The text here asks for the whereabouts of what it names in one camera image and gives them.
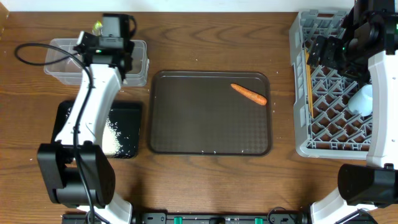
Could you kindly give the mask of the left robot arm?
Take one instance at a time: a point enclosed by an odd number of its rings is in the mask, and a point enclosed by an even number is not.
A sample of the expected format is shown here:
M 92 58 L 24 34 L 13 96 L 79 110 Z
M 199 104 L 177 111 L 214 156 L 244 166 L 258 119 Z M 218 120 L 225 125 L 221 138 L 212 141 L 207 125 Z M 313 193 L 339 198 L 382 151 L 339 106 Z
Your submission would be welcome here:
M 136 33 L 127 14 L 103 14 L 100 35 L 82 31 L 74 46 L 81 85 L 54 142 L 37 152 L 50 200 L 86 214 L 87 223 L 132 223 L 132 204 L 115 192 L 116 176 L 101 145 L 106 120 L 126 73 L 132 69 Z

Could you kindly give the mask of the foil wrapper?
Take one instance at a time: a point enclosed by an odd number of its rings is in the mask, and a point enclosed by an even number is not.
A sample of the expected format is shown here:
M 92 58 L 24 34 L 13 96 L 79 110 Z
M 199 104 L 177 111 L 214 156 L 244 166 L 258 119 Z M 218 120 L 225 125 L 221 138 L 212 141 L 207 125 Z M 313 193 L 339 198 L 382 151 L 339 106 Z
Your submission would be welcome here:
M 94 25 L 93 25 L 93 28 L 92 28 L 93 35 L 101 36 L 102 35 L 102 28 L 103 28 L 102 23 L 100 21 L 96 21 L 94 23 Z

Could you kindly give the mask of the light blue cup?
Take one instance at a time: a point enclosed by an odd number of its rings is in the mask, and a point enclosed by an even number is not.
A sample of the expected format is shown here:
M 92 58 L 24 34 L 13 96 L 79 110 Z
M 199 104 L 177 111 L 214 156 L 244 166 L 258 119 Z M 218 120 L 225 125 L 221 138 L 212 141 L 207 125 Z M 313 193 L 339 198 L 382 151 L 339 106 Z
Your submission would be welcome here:
M 348 109 L 353 114 L 369 116 L 373 112 L 373 86 L 368 84 L 361 87 L 349 99 Z

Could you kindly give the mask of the orange carrot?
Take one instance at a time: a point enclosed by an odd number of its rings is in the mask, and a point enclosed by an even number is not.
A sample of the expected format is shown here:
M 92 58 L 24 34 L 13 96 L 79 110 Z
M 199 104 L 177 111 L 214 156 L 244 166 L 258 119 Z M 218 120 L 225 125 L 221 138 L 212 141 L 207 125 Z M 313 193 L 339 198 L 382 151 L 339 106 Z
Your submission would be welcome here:
M 252 100 L 253 102 L 255 102 L 259 105 L 265 106 L 267 104 L 267 99 L 258 93 L 248 90 L 247 88 L 240 86 L 238 84 L 235 84 L 235 83 L 232 83 L 231 87 L 234 90 L 236 90 L 238 93 L 242 94 L 246 98 Z

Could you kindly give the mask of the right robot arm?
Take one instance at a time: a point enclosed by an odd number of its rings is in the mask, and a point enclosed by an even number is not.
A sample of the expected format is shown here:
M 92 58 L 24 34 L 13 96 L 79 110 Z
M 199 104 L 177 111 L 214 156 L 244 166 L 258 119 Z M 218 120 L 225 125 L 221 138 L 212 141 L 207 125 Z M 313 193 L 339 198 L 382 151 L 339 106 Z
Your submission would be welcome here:
M 317 37 L 308 65 L 372 81 L 373 129 L 365 166 L 344 164 L 338 186 L 311 204 L 307 223 L 345 223 L 397 203 L 397 9 L 394 0 L 356 1 L 342 38 Z

